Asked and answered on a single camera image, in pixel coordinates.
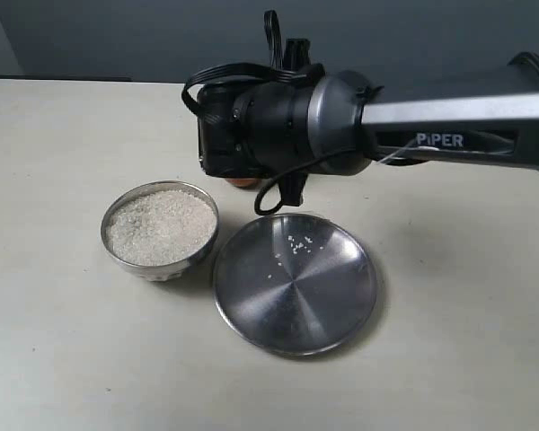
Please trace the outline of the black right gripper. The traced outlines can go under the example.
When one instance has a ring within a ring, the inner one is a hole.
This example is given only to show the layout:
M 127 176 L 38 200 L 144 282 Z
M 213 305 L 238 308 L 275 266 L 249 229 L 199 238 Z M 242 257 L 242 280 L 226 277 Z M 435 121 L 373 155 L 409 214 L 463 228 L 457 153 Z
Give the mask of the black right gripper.
M 248 92 L 254 84 L 207 84 L 197 101 L 225 120 L 227 126 L 213 126 L 198 119 L 199 163 L 208 176 L 218 178 L 268 178 L 269 173 L 248 150 L 242 111 L 247 110 Z

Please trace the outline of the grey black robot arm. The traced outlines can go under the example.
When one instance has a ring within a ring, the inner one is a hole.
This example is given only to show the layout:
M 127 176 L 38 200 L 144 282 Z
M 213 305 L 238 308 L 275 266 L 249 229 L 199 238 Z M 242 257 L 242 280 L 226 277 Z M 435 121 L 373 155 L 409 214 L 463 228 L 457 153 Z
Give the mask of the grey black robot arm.
M 199 160 L 220 178 L 271 178 L 301 168 L 350 176 L 370 162 L 426 161 L 539 170 L 539 56 L 411 88 L 363 75 L 238 63 L 189 80 Z

